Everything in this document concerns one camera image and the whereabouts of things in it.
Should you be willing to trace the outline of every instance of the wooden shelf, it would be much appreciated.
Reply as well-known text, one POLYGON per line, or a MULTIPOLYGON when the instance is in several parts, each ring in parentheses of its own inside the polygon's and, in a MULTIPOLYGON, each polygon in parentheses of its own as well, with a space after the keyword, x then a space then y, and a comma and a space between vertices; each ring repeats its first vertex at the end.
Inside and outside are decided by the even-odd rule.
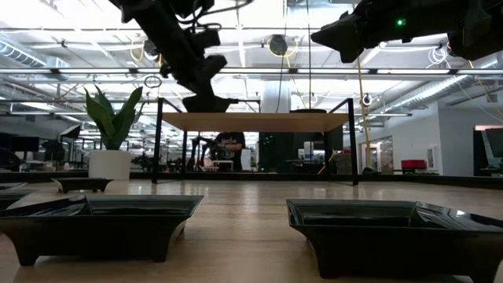
POLYGON ((347 114, 326 113, 163 113, 180 130, 217 132, 326 132, 346 123, 347 114))

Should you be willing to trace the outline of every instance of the metal frame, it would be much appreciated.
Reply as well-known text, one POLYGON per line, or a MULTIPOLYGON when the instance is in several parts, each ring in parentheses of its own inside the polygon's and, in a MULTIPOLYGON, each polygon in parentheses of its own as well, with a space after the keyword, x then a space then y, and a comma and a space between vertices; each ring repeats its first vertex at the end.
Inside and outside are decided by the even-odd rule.
MULTIPOLYGON (((260 108, 260 101, 259 100, 239 100, 239 102, 256 102, 259 104, 259 111, 262 111, 260 108)), ((160 135, 161 135, 161 128, 162 128, 162 123, 163 123, 163 105, 164 103, 170 105, 176 112, 181 113, 182 110, 180 110, 178 107, 174 106, 171 102, 164 98, 157 98, 157 120, 156 120, 156 143, 154 145, 154 160, 153 160, 153 165, 152 165, 152 184, 157 184, 159 181, 159 158, 160 158, 160 135)), ((356 157, 356 130, 354 128, 354 102, 352 98, 348 98, 338 104, 332 111, 329 113, 334 113, 337 111, 339 108, 347 104, 347 110, 348 113, 347 115, 349 116, 349 130, 350 130, 350 143, 351 143, 351 181, 353 183, 353 186, 358 185, 358 165, 357 165, 357 157, 356 157)), ((186 177, 186 167, 185 167, 185 162, 186 162, 186 155, 187 155, 187 137, 188 132, 187 130, 183 131, 183 145, 182 145, 182 172, 180 174, 181 179, 185 179, 186 177)), ((330 149, 330 144, 329 144, 329 133, 325 132, 324 137, 323 137, 323 142, 325 145, 325 174, 327 176, 327 179, 331 181, 331 173, 329 170, 329 160, 330 160, 330 154, 332 153, 332 149, 330 149)))

